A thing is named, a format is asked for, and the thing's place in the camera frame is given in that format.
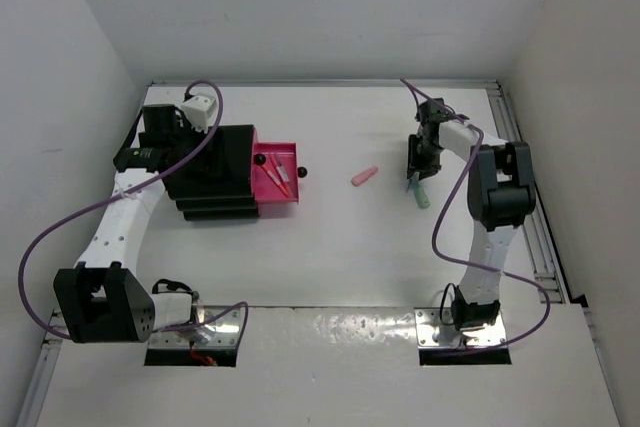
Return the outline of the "pink highlighter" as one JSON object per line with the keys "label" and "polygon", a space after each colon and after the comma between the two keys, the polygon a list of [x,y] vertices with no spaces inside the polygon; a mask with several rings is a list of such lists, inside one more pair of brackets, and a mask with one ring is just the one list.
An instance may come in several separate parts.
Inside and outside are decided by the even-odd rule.
{"label": "pink highlighter", "polygon": [[356,174],[355,176],[353,176],[351,178],[351,184],[354,187],[359,187],[362,184],[364,184],[365,182],[367,182],[368,180],[370,180],[377,173],[378,173],[378,167],[377,166],[369,167],[369,168],[363,170],[362,172]]}

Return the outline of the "pink top drawer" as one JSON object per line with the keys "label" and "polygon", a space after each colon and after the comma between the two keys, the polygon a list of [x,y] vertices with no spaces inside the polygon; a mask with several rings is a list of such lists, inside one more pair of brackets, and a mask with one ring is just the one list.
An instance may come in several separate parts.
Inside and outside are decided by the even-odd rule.
{"label": "pink top drawer", "polygon": [[263,166],[266,163],[266,155],[262,151],[262,147],[259,141],[259,136],[257,129],[253,130],[253,139],[252,139],[252,156],[253,156],[253,164],[256,166]]}

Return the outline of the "orange pen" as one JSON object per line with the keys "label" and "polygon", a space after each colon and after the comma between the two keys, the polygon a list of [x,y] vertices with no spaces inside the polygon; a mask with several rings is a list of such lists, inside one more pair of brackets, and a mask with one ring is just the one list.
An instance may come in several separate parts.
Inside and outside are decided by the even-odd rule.
{"label": "orange pen", "polygon": [[268,157],[269,157],[269,160],[271,162],[271,165],[272,165],[275,173],[279,175],[279,167],[278,167],[277,161],[275,160],[274,155],[272,153],[270,153]]}
{"label": "orange pen", "polygon": [[269,168],[265,165],[261,165],[262,171],[268,176],[271,182],[279,189],[279,191],[284,195],[285,198],[289,197],[289,192],[287,188],[282,183],[281,179]]}

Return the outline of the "green highlighter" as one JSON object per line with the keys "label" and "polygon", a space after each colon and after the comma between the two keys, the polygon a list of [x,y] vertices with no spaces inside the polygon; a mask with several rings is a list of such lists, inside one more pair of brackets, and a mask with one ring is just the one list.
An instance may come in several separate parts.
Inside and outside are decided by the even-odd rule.
{"label": "green highlighter", "polygon": [[430,207],[429,197],[420,181],[419,181],[419,184],[416,186],[416,189],[412,191],[412,193],[414,195],[416,204],[420,209],[426,210]]}

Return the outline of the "grey ballpoint pen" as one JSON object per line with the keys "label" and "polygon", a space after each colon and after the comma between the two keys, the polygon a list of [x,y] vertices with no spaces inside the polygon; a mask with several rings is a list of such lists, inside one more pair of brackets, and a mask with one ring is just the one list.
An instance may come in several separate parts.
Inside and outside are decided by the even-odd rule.
{"label": "grey ballpoint pen", "polygon": [[288,173],[286,171],[286,168],[281,160],[281,158],[279,156],[276,157],[276,164],[277,164],[277,169],[279,172],[279,175],[282,178],[283,183],[289,187],[290,186],[290,180],[289,180],[289,176]]}

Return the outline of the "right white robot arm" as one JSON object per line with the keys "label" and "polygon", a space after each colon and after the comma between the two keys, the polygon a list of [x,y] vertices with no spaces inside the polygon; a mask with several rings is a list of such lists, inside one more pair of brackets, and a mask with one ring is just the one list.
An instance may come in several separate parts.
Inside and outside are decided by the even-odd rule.
{"label": "right white robot arm", "polygon": [[438,174],[444,151],[465,161],[474,232],[463,263],[467,270],[454,286],[452,326],[464,330],[492,325],[500,311],[499,285],[508,248],[536,206],[530,146],[482,133],[441,98],[420,103],[415,119],[419,128],[408,138],[408,180],[419,183]]}

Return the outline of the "black drawer cabinet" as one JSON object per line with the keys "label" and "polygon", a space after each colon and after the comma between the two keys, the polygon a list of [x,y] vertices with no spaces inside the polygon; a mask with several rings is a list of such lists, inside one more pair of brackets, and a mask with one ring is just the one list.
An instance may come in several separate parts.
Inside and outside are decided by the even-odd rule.
{"label": "black drawer cabinet", "polygon": [[207,146],[164,179],[169,198],[185,220],[256,219],[252,187],[255,127],[220,126]]}

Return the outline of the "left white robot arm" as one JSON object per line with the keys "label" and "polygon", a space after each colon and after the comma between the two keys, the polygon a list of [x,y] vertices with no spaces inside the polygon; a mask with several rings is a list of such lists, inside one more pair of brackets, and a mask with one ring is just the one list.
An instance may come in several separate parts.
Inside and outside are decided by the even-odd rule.
{"label": "left white robot arm", "polygon": [[113,159],[113,194],[96,232],[53,287],[75,343],[144,342],[153,332],[194,321],[189,287],[148,290],[136,267],[153,211],[167,184],[201,157],[221,120],[215,99],[197,94],[179,106],[141,109]]}

